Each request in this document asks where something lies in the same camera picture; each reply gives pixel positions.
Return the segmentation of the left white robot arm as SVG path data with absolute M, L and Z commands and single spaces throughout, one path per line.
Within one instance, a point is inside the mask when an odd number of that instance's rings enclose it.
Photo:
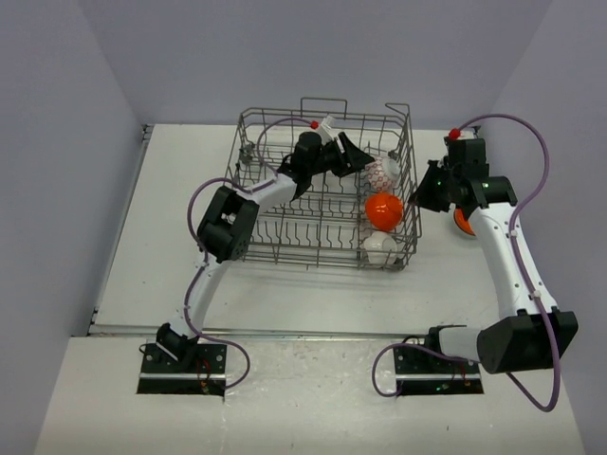
M 300 198 L 317 174 L 338 178 L 358 173 L 374 158 L 358 148 L 344 133 L 335 137 L 308 131 L 299 135 L 292 152 L 283 158 L 271 177 L 250 187 L 227 178 L 214 178 L 193 194 L 187 217 L 193 214 L 196 197 L 208 186 L 221 182 L 197 227 L 188 224 L 202 263 L 188 286 L 183 307 L 176 317 L 156 332 L 156 346 L 174 371 L 185 373 L 197 360 L 193 346 L 203 337 L 202 328 L 214 294 L 233 262 L 247 252 L 257 219 L 270 209 Z

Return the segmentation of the grey wire dish rack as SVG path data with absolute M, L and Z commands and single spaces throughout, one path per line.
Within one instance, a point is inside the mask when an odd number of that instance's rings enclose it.
M 385 251 L 381 268 L 401 271 L 416 252 L 421 236 L 419 210 L 408 204 L 417 187 L 411 111 L 389 102 L 384 113 L 351 111 L 345 99 L 303 97 L 296 107 L 250 107 L 238 118 L 226 176 L 248 187 L 270 178 L 295 146 L 308 121 L 328 118 L 377 162 L 391 165 L 395 183 L 388 193 L 403 204 L 400 222 L 389 235 L 395 248 Z M 293 202 L 259 216 L 247 261 L 372 268 L 363 245 L 375 232 L 366 201 L 376 192 L 367 172 L 345 177 L 315 175 L 309 190 Z

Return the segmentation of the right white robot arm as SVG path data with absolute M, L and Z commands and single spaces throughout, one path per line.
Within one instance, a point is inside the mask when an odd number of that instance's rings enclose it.
M 487 165 L 448 167 L 432 160 L 410 201 L 432 211 L 456 206 L 481 246 L 498 303 L 499 319 L 484 329 L 438 329 L 423 349 L 425 365 L 442 373 L 457 357 L 482 364 L 488 373 L 559 370 L 579 329 L 575 314 L 561 311 L 531 257 L 510 181 L 491 176 Z

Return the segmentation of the large orange bowl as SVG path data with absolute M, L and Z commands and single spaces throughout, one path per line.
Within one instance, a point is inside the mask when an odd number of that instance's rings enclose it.
M 404 214 L 402 201 L 388 192 L 372 194 L 366 200 L 364 208 L 371 225 L 384 232 L 394 230 Z

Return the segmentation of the small orange bowl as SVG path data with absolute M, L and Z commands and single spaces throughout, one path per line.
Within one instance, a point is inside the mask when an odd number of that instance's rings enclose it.
M 456 226 L 468 236 L 474 237 L 475 233 L 469 223 L 469 221 L 465 218 L 464 212 L 460 208 L 456 208 L 453 212 L 453 220 Z

